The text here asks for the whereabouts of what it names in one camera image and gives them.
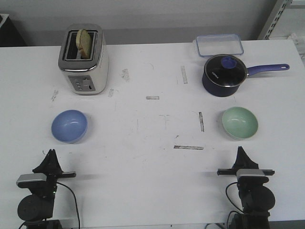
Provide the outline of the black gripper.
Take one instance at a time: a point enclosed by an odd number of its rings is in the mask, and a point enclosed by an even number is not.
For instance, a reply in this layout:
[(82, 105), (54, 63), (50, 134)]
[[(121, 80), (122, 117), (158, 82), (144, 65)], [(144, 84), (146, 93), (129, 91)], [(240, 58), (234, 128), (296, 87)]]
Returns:
[[(51, 154), (53, 153), (53, 172), (58, 174), (48, 173), (49, 163), (51, 160)], [(35, 195), (40, 198), (55, 198), (55, 193), (57, 191), (57, 181), (62, 178), (74, 178), (76, 177), (76, 172), (63, 172), (55, 149), (50, 149), (43, 159), (43, 161), (33, 170), (33, 173), (43, 174), (45, 179), (43, 180), (42, 185), (40, 185), (36, 191)]]
[(268, 176), (273, 176), (272, 169), (259, 169), (259, 165), (252, 161), (245, 150), (238, 146), (235, 169), (218, 169), (219, 176), (236, 176), (239, 190), (251, 190), (269, 182)]

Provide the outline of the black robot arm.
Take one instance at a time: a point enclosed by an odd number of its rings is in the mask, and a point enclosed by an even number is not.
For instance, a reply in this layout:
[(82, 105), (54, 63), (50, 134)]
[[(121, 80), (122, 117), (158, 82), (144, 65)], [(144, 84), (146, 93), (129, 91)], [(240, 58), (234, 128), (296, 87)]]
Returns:
[(74, 177), (74, 171), (61, 169), (55, 149), (48, 151), (31, 174), (20, 175), (16, 185), (31, 192), (18, 205), (18, 216), (24, 221), (21, 226), (27, 229), (61, 229), (60, 220), (52, 219), (57, 185), (61, 185), (58, 179)]
[[(228, 229), (269, 229), (269, 210), (275, 206), (273, 192), (264, 186), (269, 182), (269, 176), (275, 174), (272, 169), (260, 169), (252, 161), (242, 146), (237, 148), (235, 163), (232, 168), (217, 170), (217, 175), (236, 176), (237, 181), (225, 188), (225, 195), (236, 208), (230, 211), (227, 217)], [(228, 189), (236, 185), (242, 207), (239, 208), (229, 197)]]

